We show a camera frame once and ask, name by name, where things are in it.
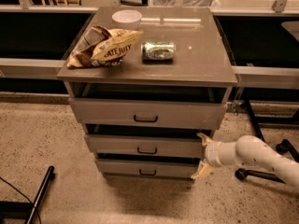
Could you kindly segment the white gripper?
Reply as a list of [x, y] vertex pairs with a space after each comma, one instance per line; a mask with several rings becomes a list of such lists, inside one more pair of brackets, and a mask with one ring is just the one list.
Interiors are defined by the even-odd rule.
[[201, 138], [202, 146], [205, 147], [206, 162], [201, 161], [199, 163], [197, 171], [191, 176], [193, 180], [205, 179], [213, 172], [213, 167], [222, 167], [219, 152], [221, 143], [213, 141], [204, 133], [198, 133], [197, 136]]

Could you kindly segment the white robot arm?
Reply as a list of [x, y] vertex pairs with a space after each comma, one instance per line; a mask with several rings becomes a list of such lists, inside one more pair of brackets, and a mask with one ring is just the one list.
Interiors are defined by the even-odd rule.
[[212, 140], [203, 133], [197, 135], [202, 139], [204, 159], [199, 162], [191, 179], [206, 178], [216, 167], [248, 165], [264, 168], [299, 190], [299, 163], [278, 154], [260, 138], [244, 135], [234, 142], [221, 142]]

